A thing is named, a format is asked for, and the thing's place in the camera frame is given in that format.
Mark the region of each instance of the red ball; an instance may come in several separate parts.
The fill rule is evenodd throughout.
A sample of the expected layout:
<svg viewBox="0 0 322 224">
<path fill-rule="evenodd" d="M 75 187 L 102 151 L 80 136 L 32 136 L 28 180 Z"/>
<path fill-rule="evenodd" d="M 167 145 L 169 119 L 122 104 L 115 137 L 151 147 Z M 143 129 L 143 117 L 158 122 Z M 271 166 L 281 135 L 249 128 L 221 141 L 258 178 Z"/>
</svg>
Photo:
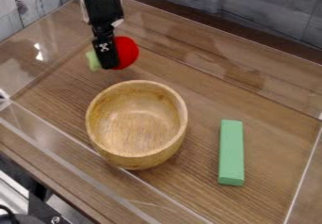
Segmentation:
<svg viewBox="0 0 322 224">
<path fill-rule="evenodd" d="M 114 70 L 122 70 L 136 61 L 139 57 L 139 47 L 130 38 L 116 37 L 116 48 L 119 65 L 114 68 Z"/>
</svg>

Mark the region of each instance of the green object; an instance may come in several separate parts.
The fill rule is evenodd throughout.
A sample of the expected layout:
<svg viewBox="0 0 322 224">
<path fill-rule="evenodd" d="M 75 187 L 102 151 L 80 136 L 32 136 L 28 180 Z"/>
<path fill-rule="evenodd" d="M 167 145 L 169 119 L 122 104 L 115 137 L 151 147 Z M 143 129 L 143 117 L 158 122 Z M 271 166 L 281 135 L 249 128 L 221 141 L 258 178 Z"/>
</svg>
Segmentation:
<svg viewBox="0 0 322 224">
<path fill-rule="evenodd" d="M 243 123 L 222 120 L 219 152 L 219 184 L 245 184 L 245 134 Z"/>
<path fill-rule="evenodd" d="M 87 59 L 88 59 L 88 66 L 90 66 L 90 69 L 92 72 L 96 72 L 98 70 L 102 69 L 102 66 L 100 66 L 100 63 L 99 63 L 99 60 L 96 58 L 96 52 L 95 51 L 91 51 L 86 54 L 87 56 Z"/>
</svg>

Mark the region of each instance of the gray wall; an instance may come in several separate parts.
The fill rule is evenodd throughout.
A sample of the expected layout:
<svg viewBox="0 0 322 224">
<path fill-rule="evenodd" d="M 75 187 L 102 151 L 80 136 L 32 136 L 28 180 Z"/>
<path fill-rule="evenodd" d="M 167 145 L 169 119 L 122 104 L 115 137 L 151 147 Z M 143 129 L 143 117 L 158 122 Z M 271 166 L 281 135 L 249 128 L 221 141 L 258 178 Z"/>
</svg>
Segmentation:
<svg viewBox="0 0 322 224">
<path fill-rule="evenodd" d="M 0 39 L 68 0 L 0 0 Z M 170 0 L 322 48 L 322 0 Z"/>
</svg>

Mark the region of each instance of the wooden bowl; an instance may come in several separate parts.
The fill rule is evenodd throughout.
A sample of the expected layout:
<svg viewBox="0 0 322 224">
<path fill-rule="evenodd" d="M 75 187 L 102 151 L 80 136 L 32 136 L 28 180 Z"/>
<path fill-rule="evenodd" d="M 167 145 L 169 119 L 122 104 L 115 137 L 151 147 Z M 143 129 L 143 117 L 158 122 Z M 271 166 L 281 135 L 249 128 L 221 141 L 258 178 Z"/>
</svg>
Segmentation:
<svg viewBox="0 0 322 224">
<path fill-rule="evenodd" d="M 107 88 L 90 104 L 86 125 L 99 154 L 115 166 L 146 169 L 178 151 L 187 127 L 183 98 L 166 85 L 128 81 Z"/>
</svg>

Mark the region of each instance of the black cable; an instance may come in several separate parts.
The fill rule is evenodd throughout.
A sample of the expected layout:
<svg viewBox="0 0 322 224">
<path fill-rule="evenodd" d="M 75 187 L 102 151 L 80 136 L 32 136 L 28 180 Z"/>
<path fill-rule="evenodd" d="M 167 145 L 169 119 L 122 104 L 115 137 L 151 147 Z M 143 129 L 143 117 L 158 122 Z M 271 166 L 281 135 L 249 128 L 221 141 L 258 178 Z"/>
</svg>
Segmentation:
<svg viewBox="0 0 322 224">
<path fill-rule="evenodd" d="M 7 213 L 10 215 L 10 218 L 11 218 L 11 224 L 19 224 L 19 221 L 15 218 L 15 214 L 14 214 L 12 210 L 7 206 L 4 206 L 4 205 L 0 205 L 0 209 L 7 211 Z"/>
</svg>

